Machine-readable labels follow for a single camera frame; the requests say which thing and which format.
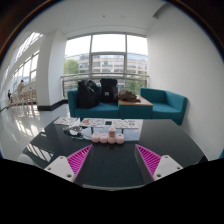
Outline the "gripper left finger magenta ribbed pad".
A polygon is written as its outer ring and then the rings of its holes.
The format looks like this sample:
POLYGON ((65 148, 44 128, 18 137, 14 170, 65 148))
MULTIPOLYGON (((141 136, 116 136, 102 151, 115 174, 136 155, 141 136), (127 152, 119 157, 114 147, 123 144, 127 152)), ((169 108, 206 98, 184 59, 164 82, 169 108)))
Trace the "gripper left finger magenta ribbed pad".
POLYGON ((45 168, 45 171, 76 183, 91 151, 92 145, 88 145, 67 157, 59 156, 45 168))

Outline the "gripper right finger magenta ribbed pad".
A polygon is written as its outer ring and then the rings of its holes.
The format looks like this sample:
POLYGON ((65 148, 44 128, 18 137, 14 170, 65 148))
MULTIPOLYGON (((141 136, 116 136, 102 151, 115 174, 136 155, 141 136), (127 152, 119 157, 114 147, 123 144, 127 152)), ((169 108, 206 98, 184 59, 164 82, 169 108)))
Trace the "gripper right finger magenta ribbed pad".
POLYGON ((156 181, 182 169, 169 155, 160 156, 138 144, 135 145, 135 157, 144 181, 156 181))

